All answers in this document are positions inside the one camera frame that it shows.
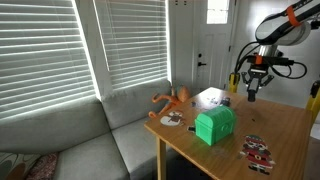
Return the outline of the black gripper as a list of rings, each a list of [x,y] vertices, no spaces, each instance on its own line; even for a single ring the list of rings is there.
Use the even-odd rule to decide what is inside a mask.
[[[255,102],[257,90],[267,86],[274,79],[274,76],[268,73],[267,66],[251,66],[247,72],[242,72],[241,76],[248,89],[249,102]]]

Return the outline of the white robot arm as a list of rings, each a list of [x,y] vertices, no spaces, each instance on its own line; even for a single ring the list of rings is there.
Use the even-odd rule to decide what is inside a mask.
[[[254,102],[259,89],[273,80],[274,76],[269,74],[269,68],[278,76],[287,79],[300,79],[306,75],[306,65],[299,63],[304,68],[303,74],[292,76],[292,66],[295,61],[282,57],[277,47],[293,46],[303,42],[312,30],[319,27],[317,20],[319,14],[319,0],[299,0],[282,12],[267,16],[259,24],[255,31],[254,43],[261,48],[270,48],[271,53],[248,52],[244,57],[239,55],[235,67],[235,72],[238,73],[244,61],[250,64],[248,71],[241,73],[243,82],[247,86],[249,102]]]

